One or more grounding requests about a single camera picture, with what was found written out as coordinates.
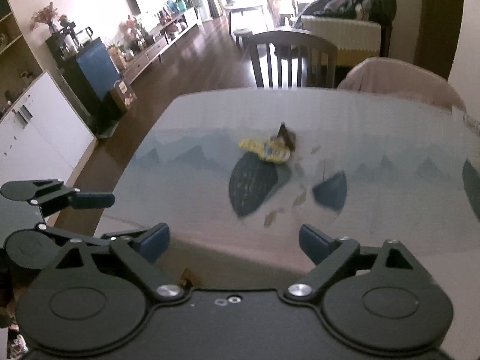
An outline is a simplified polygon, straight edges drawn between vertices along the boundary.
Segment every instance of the yellow object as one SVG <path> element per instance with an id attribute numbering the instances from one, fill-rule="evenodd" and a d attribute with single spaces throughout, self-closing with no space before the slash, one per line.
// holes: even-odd
<path id="1" fill-rule="evenodd" d="M 267 142 L 242 139 L 238 146 L 243 150 L 255 153 L 263 161 L 275 164 L 284 164 L 290 158 L 290 150 L 282 138 L 270 139 Z"/>

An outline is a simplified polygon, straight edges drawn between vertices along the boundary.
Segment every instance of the cabinet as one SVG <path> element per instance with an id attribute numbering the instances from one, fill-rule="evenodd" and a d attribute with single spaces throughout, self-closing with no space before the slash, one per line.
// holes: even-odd
<path id="1" fill-rule="evenodd" d="M 11 180 L 67 181 L 94 137 L 49 73 L 0 122 L 0 185 Z"/>

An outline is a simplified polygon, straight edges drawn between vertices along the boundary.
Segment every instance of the drawer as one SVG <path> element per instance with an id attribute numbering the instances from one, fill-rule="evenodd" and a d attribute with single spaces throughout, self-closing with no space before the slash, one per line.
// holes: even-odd
<path id="1" fill-rule="evenodd" d="M 130 66 L 125 72 L 123 72 L 123 78 L 128 83 L 131 83 L 133 80 L 135 80 L 138 74 L 143 71 L 143 69 L 145 69 L 149 64 L 150 60 L 148 59 L 148 55 L 142 55 L 135 61 L 132 66 Z"/>
<path id="2" fill-rule="evenodd" d="M 189 27 L 193 26 L 198 21 L 195 9 L 191 8 L 185 12 L 185 22 Z"/>
<path id="3" fill-rule="evenodd" d="M 158 54 L 160 54 L 160 51 L 162 51 L 166 45 L 167 45 L 167 40 L 165 39 L 165 37 L 162 36 L 157 43 L 155 43 L 153 46 L 151 46 L 148 49 L 147 51 L 148 59 L 152 61 L 155 58 L 157 58 Z"/>

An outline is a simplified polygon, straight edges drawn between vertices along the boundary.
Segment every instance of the dark brown door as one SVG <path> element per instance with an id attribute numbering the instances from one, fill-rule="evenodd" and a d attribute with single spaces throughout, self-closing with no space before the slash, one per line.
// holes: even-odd
<path id="1" fill-rule="evenodd" d="M 457 51 L 463 0 L 422 0 L 415 64 L 448 79 Z"/>

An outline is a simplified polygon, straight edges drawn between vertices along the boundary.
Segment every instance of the dining table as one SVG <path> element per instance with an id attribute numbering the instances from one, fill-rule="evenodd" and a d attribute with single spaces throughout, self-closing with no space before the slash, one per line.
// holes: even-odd
<path id="1" fill-rule="evenodd" d="M 239 147 L 269 140 L 282 123 L 295 135 L 286 163 Z M 457 109 L 320 88 L 193 93 L 148 132 L 104 218 L 142 228 L 165 222 L 172 240 L 297 277 L 314 267 L 299 248 L 303 224 L 364 246 L 399 240 L 454 305 L 442 348 L 473 360 L 478 169 L 479 134 Z"/>

